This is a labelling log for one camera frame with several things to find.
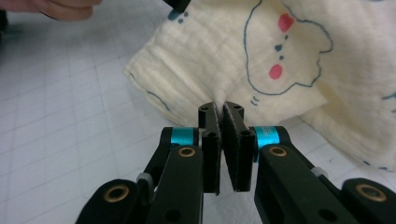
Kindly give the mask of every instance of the human hand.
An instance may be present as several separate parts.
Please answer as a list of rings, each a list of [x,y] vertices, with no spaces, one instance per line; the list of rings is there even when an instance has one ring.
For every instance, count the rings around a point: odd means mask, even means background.
[[[41,12],[60,21],[88,19],[102,0],[0,0],[0,8],[14,12]]]

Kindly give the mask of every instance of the finger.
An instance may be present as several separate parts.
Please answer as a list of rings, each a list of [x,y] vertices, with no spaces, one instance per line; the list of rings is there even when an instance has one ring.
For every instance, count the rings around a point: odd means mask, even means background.
[[[65,7],[48,1],[38,3],[40,12],[59,21],[82,21],[92,15],[92,7]]]
[[[49,0],[52,3],[65,7],[93,7],[99,5],[102,0]]]

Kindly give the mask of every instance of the white grid surface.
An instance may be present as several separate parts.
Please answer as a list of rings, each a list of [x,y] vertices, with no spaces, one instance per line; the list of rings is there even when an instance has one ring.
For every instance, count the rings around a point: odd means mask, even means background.
[[[8,14],[0,45],[0,223],[74,223],[98,187],[144,170],[162,128],[175,125],[122,69],[169,11],[161,0],[118,0],[75,23]],[[299,119],[282,125],[337,187],[366,177],[396,190],[394,174],[350,159]],[[253,193],[233,193],[224,164],[221,177],[220,196],[205,196],[204,223],[261,223]]]

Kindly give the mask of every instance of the printed bear face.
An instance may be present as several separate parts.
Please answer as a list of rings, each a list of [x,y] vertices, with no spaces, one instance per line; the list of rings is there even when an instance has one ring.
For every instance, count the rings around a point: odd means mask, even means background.
[[[320,55],[332,50],[328,33],[317,22],[296,18],[286,7],[266,7],[268,2],[260,1],[252,9],[245,28],[249,84],[263,95],[312,87],[321,75]]]

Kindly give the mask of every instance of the pink cheek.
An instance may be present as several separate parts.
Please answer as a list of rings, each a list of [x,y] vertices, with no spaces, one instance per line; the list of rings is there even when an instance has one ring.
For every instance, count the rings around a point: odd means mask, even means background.
[[[270,78],[271,79],[278,79],[282,76],[283,68],[281,65],[276,64],[270,70]]]

